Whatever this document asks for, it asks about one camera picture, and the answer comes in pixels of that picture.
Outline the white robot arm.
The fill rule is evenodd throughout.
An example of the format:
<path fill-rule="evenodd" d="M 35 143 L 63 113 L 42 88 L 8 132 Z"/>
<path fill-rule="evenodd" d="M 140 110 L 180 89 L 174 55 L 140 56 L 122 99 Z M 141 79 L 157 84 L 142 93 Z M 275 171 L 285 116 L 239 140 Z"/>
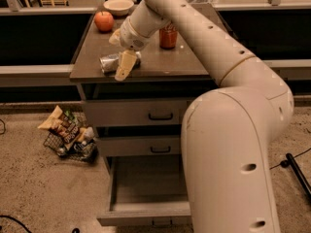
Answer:
<path fill-rule="evenodd" d="M 217 89 L 182 123 L 182 158 L 194 233 L 281 233 L 269 144 L 289 125 L 293 94 L 264 62 L 187 0 L 142 0 L 111 37 L 124 80 L 153 34 L 173 23 Z"/>

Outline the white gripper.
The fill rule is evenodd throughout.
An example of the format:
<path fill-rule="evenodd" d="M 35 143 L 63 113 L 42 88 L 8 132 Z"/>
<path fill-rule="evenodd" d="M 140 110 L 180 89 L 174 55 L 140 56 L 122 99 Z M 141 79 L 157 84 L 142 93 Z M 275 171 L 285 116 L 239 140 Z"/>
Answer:
<path fill-rule="evenodd" d="M 116 30 L 109 38 L 109 43 L 114 46 L 121 44 L 126 50 L 119 53 L 119 65 L 115 74 L 116 81 L 124 81 L 133 69 L 137 55 L 135 51 L 142 50 L 150 39 L 137 33 L 127 17 L 120 30 Z"/>

